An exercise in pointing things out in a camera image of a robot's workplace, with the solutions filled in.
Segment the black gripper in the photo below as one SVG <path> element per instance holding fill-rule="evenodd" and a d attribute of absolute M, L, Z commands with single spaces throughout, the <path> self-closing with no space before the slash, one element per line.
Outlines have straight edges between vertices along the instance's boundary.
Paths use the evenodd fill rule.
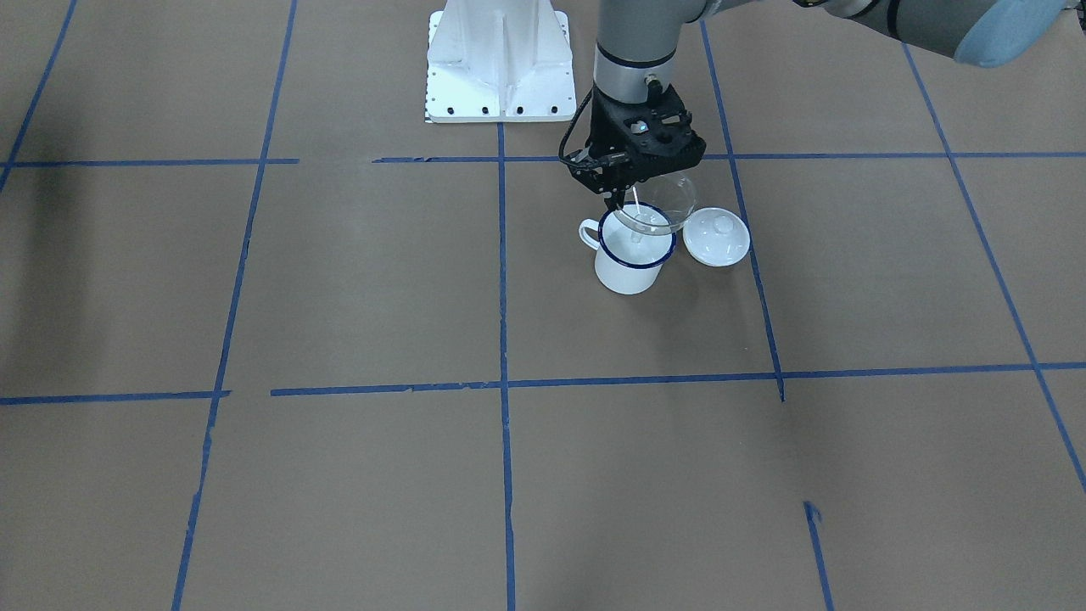
<path fill-rule="evenodd" d="M 624 208 L 626 193 L 639 182 L 698 166 L 705 139 L 675 87 L 652 87 L 648 100 L 627 104 L 593 87 L 574 111 L 566 136 L 590 110 L 585 147 L 566 153 L 571 177 L 604 196 L 608 211 Z"/>

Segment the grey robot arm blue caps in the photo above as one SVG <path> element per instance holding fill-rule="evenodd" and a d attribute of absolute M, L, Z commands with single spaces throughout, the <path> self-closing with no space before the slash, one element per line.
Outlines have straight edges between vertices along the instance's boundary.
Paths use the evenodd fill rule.
<path fill-rule="evenodd" d="M 672 82 L 689 24 L 736 1 L 602 1 L 585 147 L 560 150 L 571 177 L 621 211 L 630 189 L 698 166 L 706 144 Z M 1000 67 L 1039 40 L 1063 1 L 803 1 L 899 42 L 974 67 Z"/>

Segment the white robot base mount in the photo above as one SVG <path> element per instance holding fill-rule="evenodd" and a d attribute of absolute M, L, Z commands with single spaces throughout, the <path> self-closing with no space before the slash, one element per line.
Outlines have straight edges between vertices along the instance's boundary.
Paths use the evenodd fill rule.
<path fill-rule="evenodd" d="M 447 1 L 429 15 L 424 119 L 571 120 L 574 58 L 550 1 Z"/>

